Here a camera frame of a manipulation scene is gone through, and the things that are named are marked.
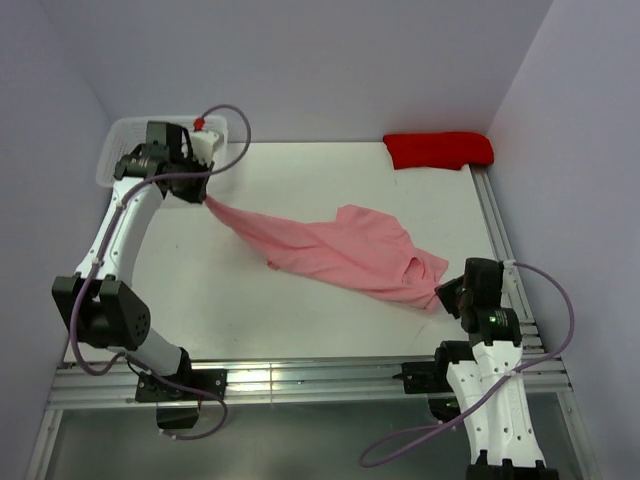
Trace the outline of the pink t shirt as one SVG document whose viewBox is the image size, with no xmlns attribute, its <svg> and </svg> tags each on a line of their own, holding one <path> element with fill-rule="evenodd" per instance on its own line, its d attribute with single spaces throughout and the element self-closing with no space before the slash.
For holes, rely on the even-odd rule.
<svg viewBox="0 0 640 480">
<path fill-rule="evenodd" d="M 335 219 L 299 222 L 240 210 L 209 196 L 205 205 L 269 268 L 433 312 L 447 260 L 414 245 L 396 217 L 345 205 Z"/>
</svg>

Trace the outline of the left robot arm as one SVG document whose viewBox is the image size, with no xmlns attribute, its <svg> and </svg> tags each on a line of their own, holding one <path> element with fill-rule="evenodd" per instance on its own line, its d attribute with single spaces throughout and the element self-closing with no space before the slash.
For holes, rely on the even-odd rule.
<svg viewBox="0 0 640 480">
<path fill-rule="evenodd" d="M 196 124 L 190 132 L 176 123 L 147 123 L 144 138 L 114 165 L 107 214 L 89 252 L 73 274 L 56 277 L 52 286 L 70 347 L 86 373 L 104 375 L 113 364 L 90 365 L 83 344 L 159 375 L 159 388 L 172 399 L 191 394 L 195 375 L 186 351 L 152 328 L 150 309 L 133 291 L 132 278 L 147 228 L 164 199 L 204 200 L 207 174 L 224 137 Z"/>
</svg>

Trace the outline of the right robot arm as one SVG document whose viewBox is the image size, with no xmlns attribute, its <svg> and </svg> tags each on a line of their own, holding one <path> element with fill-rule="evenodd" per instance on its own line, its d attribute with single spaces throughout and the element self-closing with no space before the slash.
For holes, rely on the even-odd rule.
<svg viewBox="0 0 640 480">
<path fill-rule="evenodd" d="M 462 276 L 436 289 L 468 339 L 441 343 L 433 378 L 453 391 L 464 416 L 471 451 L 468 479 L 557 479 L 537 442 L 518 370 L 524 351 L 520 322 L 501 304 L 511 278 L 502 262 L 469 258 Z"/>
</svg>

